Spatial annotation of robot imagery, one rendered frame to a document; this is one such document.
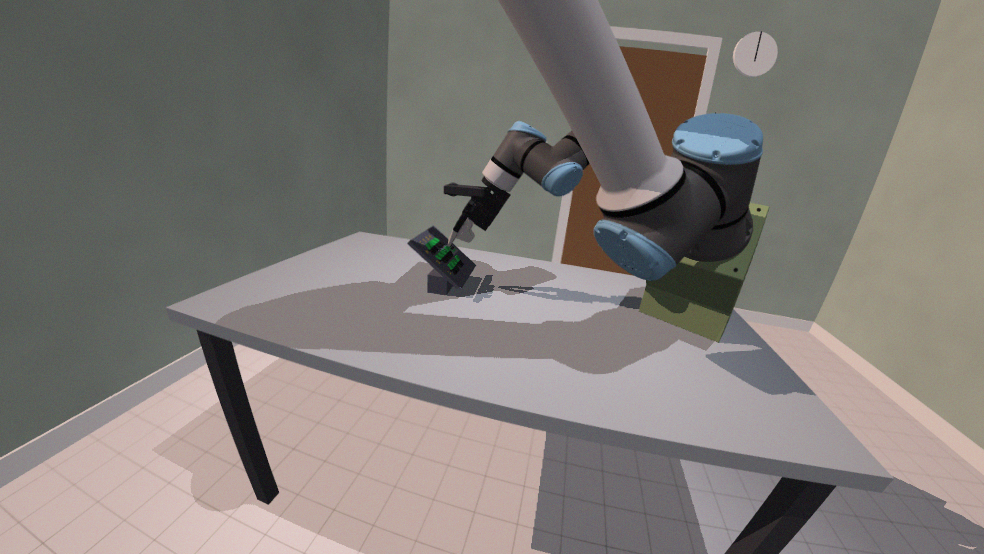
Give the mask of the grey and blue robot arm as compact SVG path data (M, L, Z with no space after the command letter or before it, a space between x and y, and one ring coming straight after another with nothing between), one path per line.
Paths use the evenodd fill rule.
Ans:
M667 156L598 0L498 1L572 130L552 147L515 122L485 178L510 192L524 172L559 197L590 164L601 184L595 239L644 280L662 278L684 257L739 254L753 232L758 125L733 114L695 116L677 127Z

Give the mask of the dark grey switch panel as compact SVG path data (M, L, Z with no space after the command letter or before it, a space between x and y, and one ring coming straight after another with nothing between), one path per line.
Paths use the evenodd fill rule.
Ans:
M449 247L448 238L434 225L407 244L434 268L428 274L428 293L447 295L453 286L460 291L476 267L453 243Z

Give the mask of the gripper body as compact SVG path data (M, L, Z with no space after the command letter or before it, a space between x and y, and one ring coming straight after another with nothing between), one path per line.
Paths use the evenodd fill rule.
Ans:
M491 225L490 223L492 223L495 219L493 219L493 217L498 215L510 194L490 183L485 176L481 181L487 186L485 190L485 197L471 197L464 210L468 207L468 205L471 206L469 212L467 213L469 219L473 221L475 225L486 231ZM493 191L494 195L491 194L491 191Z

